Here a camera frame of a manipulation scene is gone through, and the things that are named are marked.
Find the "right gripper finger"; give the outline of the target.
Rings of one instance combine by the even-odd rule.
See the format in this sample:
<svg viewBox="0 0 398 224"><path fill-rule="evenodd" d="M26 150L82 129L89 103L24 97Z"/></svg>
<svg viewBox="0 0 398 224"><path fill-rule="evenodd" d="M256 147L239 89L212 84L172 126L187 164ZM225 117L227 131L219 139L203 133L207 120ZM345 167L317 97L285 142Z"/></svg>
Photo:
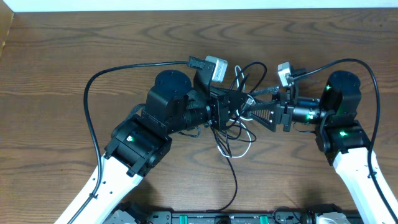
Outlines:
<svg viewBox="0 0 398 224"><path fill-rule="evenodd" d="M276 132L280 124L282 108L280 103L259 103L249 109L250 117L272 132Z"/></svg>
<svg viewBox="0 0 398 224"><path fill-rule="evenodd" d="M262 90L254 90L251 93L251 96L255 97L255 96L259 96L259 95L265 95L265 94L276 94L278 93L280 90L280 86L279 85L275 85L275 86L269 86L265 89Z"/></svg>

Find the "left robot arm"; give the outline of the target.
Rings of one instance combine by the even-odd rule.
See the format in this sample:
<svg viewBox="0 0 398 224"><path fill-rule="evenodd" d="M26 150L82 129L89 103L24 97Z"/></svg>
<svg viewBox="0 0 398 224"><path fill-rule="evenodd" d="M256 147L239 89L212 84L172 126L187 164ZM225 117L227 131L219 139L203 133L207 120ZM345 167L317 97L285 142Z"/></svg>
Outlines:
<svg viewBox="0 0 398 224"><path fill-rule="evenodd" d="M117 204L170 151L173 133L207 124L224 131L244 110L250 94L215 87L227 62L216 57L190 57L188 77L175 62L162 62L146 102L135 106L112 132L104 149L96 150L97 166L89 181L58 218L59 223L102 223Z"/></svg>

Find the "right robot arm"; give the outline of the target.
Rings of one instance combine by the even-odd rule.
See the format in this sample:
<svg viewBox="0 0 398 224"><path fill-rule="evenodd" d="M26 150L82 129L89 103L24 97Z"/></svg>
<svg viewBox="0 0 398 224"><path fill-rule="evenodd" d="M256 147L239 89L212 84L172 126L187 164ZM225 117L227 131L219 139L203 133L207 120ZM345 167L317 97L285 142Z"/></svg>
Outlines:
<svg viewBox="0 0 398 224"><path fill-rule="evenodd" d="M321 98L298 95L296 87L276 92L271 101L249 109L253 119L271 131L278 124L312 124L319 150L345 183L364 223L397 223L397 199L386 182L368 137L356 119L361 82L347 71L333 72Z"/></svg>

